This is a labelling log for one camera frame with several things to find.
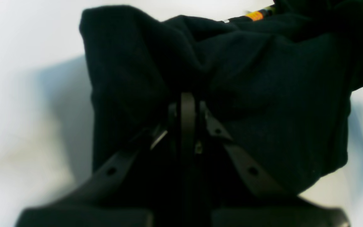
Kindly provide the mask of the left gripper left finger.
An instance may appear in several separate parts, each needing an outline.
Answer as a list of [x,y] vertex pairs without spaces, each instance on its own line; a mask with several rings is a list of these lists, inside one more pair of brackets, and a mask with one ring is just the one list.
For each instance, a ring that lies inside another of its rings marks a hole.
[[187,227],[189,94],[141,129],[83,185],[22,212],[18,227]]

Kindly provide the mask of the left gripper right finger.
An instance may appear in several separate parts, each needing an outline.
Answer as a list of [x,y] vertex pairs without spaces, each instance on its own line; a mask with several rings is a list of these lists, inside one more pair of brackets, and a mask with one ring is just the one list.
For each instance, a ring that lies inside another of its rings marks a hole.
[[210,140],[221,145],[238,177],[242,207],[207,209],[195,202],[188,204],[189,221],[201,218],[207,227],[349,227],[349,220],[340,208],[326,208],[299,198],[281,186],[271,175],[239,146],[224,126],[212,116],[205,102],[196,103],[188,93],[188,167],[196,167],[204,156]]

